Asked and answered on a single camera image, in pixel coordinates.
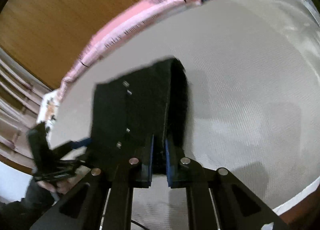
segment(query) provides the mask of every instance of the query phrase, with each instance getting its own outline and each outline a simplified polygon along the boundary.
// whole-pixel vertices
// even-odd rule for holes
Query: human hand
[[[57,187],[47,181],[38,181],[37,184],[52,193],[59,192],[61,194],[66,194],[73,187],[73,184],[71,184],[67,179],[58,181],[56,183]]]

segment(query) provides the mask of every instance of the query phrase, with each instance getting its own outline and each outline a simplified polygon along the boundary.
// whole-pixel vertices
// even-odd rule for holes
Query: wooden panel
[[[57,88],[91,36],[139,0],[9,0],[0,14],[0,47]]]
[[[0,155],[0,162],[14,168],[14,169],[17,169],[23,173],[26,173],[26,174],[29,174],[31,175],[31,172],[32,172],[32,169],[29,168],[29,167],[26,167],[26,166],[23,166],[23,165],[20,165],[19,163],[16,163],[14,161],[11,161],[9,159],[7,159],[6,157]]]

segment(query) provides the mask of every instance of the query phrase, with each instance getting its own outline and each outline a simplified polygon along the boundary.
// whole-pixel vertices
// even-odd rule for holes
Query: dark sleeve
[[[29,230],[53,203],[51,193],[31,180],[25,198],[2,205],[0,217],[3,224],[12,230]]]

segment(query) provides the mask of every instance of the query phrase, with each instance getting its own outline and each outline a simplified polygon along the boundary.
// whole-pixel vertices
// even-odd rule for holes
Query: pink packaging material
[[[106,52],[111,52],[159,17],[183,4],[198,6],[201,5],[201,0],[141,0],[107,23],[91,38],[73,67],[62,79],[57,100],[62,100],[68,84],[96,62],[102,53],[105,55]]]

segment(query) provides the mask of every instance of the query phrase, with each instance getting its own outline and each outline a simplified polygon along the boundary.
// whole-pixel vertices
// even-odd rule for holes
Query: white fabric
[[[212,0],[172,16],[74,84],[51,144],[90,135],[96,83],[174,55],[190,90],[186,155],[210,169],[227,167],[283,213],[319,183],[319,35],[300,0]],[[164,177],[133,198],[133,220],[150,229],[187,229],[185,191],[167,188]]]

